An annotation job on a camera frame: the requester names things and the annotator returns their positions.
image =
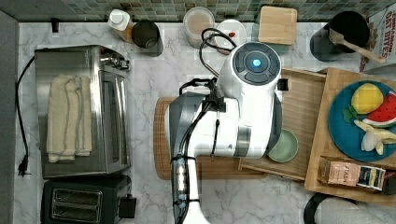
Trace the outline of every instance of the white bottle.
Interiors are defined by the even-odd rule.
[[[132,28],[134,23],[131,16],[121,10],[114,9],[111,11],[107,24],[126,42],[133,44]]]

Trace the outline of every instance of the wooden tray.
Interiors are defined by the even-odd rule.
[[[297,136],[297,155],[285,163],[272,161],[268,157],[260,160],[242,159],[241,167],[305,180],[326,76],[284,68],[282,77],[289,80],[289,91],[283,92],[282,128]]]
[[[154,160],[157,175],[161,179],[171,179],[171,165],[169,146],[165,137],[164,114],[166,108],[175,98],[163,97],[157,102],[154,117]],[[237,158],[210,158],[197,159],[198,177],[202,179],[261,179],[268,176],[253,170],[238,170]]]
[[[347,85],[360,81],[360,80],[375,80],[380,81],[394,90],[396,89],[396,82],[388,79],[381,78],[379,76],[368,76],[336,68],[329,68],[327,71],[327,80],[323,91],[323,96],[320,105],[320,111],[318,115],[318,124],[316,128],[313,149],[311,152],[311,158],[309,161],[305,188],[316,192],[325,194],[331,194],[338,197],[353,199],[357,201],[370,202],[370,203],[381,203],[384,205],[396,205],[396,195],[386,196],[381,195],[378,192],[367,191],[359,188],[342,188],[336,186],[329,186],[322,184],[318,181],[318,166],[320,157],[336,158],[341,161],[353,161],[344,153],[342,153],[332,141],[328,129],[328,114],[330,105],[332,104],[335,96]],[[389,170],[396,170],[396,153],[385,158],[382,161],[370,162],[375,166],[383,167]]]

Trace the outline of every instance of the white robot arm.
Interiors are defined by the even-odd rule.
[[[208,223],[199,201],[197,156],[258,159],[275,145],[282,118],[275,94],[279,77],[277,54],[263,43],[250,42],[234,49],[223,65],[217,102],[186,92],[170,104],[165,131],[176,223]]]

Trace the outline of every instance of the wooden board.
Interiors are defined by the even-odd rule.
[[[360,80],[375,80],[380,81],[394,90],[396,89],[396,82],[390,81],[378,76],[368,76],[357,74],[336,68],[329,68],[327,80],[323,91],[323,96],[318,114],[318,124],[316,128],[314,143],[312,146],[311,157],[308,165],[309,172],[307,173],[304,187],[308,190],[331,194],[338,197],[353,199],[362,202],[380,203],[384,205],[396,205],[396,195],[386,196],[378,192],[367,191],[359,188],[342,188],[337,186],[328,186],[318,181],[318,166],[320,157],[336,158],[342,161],[353,161],[344,153],[342,153],[332,141],[328,129],[328,114],[330,105],[335,96],[347,85]],[[375,166],[383,167],[385,169],[396,170],[396,153],[382,161],[371,162]]]
[[[282,77],[289,80],[289,91],[283,92],[282,128],[297,136],[297,155],[285,163],[272,161],[268,157],[260,160],[242,159],[241,167],[305,180],[326,76],[284,68]]]
[[[297,10],[285,7],[262,7],[259,41],[292,45],[296,38]]]
[[[169,146],[165,137],[164,114],[166,108],[175,98],[163,97],[157,101],[154,117],[154,160],[157,175],[161,179],[171,179],[171,165]],[[197,159],[198,177],[202,179],[261,179],[268,176],[263,172],[253,170],[238,170],[237,158],[210,158]]]

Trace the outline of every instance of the green bowl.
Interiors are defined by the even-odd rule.
[[[295,157],[298,151],[298,141],[294,133],[283,129],[274,148],[268,153],[273,161],[286,162]]]

